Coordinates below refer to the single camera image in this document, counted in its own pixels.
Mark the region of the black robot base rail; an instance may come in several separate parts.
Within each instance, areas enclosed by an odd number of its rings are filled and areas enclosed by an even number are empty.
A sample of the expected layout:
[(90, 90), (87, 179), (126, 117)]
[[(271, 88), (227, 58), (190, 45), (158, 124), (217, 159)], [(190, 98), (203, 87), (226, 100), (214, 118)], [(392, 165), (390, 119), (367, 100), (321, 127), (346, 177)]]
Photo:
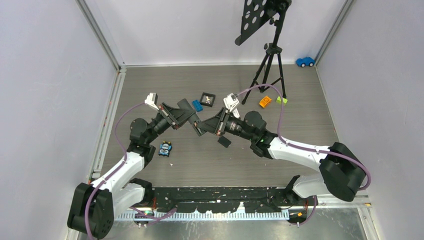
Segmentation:
[(235, 213), (239, 207), (249, 214), (277, 213), (291, 207), (316, 207), (315, 196), (302, 198), (289, 187), (276, 186), (215, 186), (215, 187), (154, 187), (151, 182), (133, 178), (131, 184), (146, 189), (136, 208), (150, 208), (159, 213), (205, 214)]

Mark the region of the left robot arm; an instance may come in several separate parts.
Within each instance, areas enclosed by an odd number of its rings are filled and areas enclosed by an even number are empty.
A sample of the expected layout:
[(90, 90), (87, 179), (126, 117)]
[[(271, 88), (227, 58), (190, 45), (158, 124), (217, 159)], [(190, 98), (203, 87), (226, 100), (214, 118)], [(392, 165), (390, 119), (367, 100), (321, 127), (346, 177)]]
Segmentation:
[(148, 207), (153, 202), (152, 184), (135, 178), (148, 165), (156, 152), (151, 144), (168, 128), (177, 130), (196, 114), (181, 101), (174, 108), (165, 103), (156, 106), (150, 122), (137, 118), (130, 124), (130, 144), (122, 147), (122, 158), (103, 176), (92, 183), (80, 183), (74, 190), (67, 218), (68, 228), (103, 239), (115, 219), (135, 204)]

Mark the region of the black battery cover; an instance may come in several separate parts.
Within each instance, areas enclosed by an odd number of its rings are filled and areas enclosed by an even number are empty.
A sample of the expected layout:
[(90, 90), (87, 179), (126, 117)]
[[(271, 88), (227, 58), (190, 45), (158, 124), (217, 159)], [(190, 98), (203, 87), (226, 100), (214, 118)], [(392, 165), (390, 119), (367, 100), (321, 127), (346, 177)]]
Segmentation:
[(228, 148), (232, 144), (232, 142), (228, 138), (226, 138), (225, 136), (220, 136), (218, 138), (217, 142), (225, 148)]

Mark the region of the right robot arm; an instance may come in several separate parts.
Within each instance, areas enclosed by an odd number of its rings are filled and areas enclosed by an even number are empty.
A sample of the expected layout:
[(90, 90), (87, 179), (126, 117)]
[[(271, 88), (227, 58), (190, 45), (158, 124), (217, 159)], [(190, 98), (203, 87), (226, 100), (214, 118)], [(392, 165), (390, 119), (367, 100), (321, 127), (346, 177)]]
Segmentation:
[(368, 171), (345, 144), (335, 142), (331, 146), (319, 146), (280, 137), (267, 130), (266, 121), (257, 111), (249, 111), (244, 119), (239, 119), (222, 108), (215, 116), (195, 120), (193, 125), (219, 137), (230, 133), (246, 139), (259, 157), (289, 161), (317, 171), (316, 175), (297, 175), (290, 180), (284, 193), (291, 205), (325, 194), (352, 202), (357, 192), (366, 188), (363, 181)]

